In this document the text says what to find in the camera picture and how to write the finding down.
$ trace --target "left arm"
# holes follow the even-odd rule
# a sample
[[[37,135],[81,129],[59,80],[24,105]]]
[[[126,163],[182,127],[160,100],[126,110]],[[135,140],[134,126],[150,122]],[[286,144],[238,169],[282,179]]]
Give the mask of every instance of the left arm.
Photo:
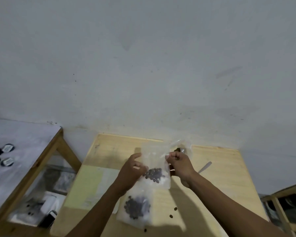
[[[118,199],[134,186],[148,167],[135,161],[141,153],[133,154],[123,165],[118,177],[106,193],[66,237],[98,237],[102,234]]]

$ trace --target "black phone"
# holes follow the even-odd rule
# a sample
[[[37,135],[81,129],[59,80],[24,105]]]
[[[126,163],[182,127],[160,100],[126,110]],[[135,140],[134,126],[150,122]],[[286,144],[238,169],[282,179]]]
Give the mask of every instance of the black phone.
[[[46,215],[45,218],[38,224],[38,227],[48,229],[54,223],[56,216],[57,214],[55,211],[49,212],[48,215]]]

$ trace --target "clear plastic bag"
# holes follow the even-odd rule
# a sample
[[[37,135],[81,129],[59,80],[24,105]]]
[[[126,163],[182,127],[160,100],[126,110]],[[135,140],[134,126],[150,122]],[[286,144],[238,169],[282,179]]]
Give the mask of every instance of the clear plastic bag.
[[[137,182],[124,195],[116,219],[136,228],[144,229],[151,224],[153,189]]]
[[[169,143],[143,143],[141,146],[142,162],[149,167],[149,170],[143,174],[139,182],[154,189],[170,189],[170,168],[165,159],[169,152]]]
[[[192,143],[189,139],[181,139],[179,137],[173,139],[173,141],[170,142],[170,151],[175,151],[177,148],[180,148],[181,152],[192,159]]]

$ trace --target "left hand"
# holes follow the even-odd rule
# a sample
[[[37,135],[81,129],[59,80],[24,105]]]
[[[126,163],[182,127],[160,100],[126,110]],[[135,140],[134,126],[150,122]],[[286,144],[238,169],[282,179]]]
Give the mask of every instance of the left hand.
[[[111,185],[118,195],[125,195],[126,191],[134,186],[136,181],[148,171],[148,166],[144,166],[141,162],[135,161],[140,157],[141,153],[136,153],[130,156],[126,163],[121,168],[117,178]]]

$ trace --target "person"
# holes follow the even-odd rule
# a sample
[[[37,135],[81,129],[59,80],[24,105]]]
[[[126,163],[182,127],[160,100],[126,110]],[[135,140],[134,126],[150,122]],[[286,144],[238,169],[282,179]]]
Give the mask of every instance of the person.
[[[130,156],[114,183],[66,237],[95,237],[102,234],[118,199],[125,195],[126,191],[132,188],[142,174],[148,170],[147,166],[135,160],[140,156],[141,153]],[[177,151],[170,152],[166,156],[166,161],[170,164],[170,175],[178,176],[181,183],[198,196],[228,236],[288,236],[272,223],[230,199],[198,174],[187,155]]]

